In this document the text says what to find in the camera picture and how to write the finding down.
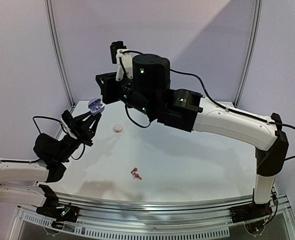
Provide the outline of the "purple charging case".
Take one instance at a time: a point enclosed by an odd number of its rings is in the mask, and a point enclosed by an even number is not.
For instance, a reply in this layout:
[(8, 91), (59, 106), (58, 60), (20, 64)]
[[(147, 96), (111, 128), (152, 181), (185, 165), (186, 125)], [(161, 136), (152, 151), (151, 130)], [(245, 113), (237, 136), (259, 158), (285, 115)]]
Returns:
[(88, 109), (93, 116), (96, 116), (104, 111), (105, 104), (100, 98), (93, 98), (88, 102)]

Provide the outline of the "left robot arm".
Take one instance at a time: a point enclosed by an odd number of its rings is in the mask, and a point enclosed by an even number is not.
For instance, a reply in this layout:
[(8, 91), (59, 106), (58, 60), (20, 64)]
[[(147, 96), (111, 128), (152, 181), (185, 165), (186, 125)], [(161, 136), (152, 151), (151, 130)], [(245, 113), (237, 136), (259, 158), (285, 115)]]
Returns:
[(0, 159), (0, 203), (42, 207), (51, 217), (62, 213), (57, 195), (47, 185), (63, 178), (65, 163), (80, 146), (93, 145), (101, 113), (73, 117), (69, 111), (61, 116), (65, 135), (57, 140), (40, 133), (33, 147), (36, 160)]

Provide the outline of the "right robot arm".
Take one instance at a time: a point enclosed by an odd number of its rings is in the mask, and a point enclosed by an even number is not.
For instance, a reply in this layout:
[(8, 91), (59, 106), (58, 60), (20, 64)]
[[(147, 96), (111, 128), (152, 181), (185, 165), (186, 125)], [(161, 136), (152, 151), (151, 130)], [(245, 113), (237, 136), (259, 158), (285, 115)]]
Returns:
[(218, 103), (207, 92), (171, 89), (170, 61), (156, 54), (119, 53), (114, 63), (117, 71), (95, 77), (103, 103), (121, 101), (145, 114), (150, 122), (186, 132), (222, 135), (254, 146), (256, 180), (246, 214), (257, 218), (265, 211), (289, 148), (278, 114), (256, 115)]

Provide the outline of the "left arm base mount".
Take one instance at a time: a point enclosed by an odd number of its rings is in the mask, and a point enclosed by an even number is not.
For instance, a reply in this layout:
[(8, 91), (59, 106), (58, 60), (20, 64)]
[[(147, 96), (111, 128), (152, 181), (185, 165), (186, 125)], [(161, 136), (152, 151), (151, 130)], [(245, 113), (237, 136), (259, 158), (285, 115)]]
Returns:
[(53, 218), (57, 222), (76, 223), (79, 217), (80, 208), (71, 202), (67, 204), (57, 203), (50, 206), (45, 205), (36, 208), (36, 213), (45, 217)]

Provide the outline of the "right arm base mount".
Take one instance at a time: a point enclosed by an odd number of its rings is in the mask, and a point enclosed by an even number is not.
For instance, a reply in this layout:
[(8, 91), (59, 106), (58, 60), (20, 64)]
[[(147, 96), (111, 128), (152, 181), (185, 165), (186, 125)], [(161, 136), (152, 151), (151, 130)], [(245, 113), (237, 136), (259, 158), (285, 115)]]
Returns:
[(269, 203), (256, 204), (255, 202), (251, 202), (231, 207), (229, 211), (232, 222), (239, 223), (270, 215), (272, 208)]

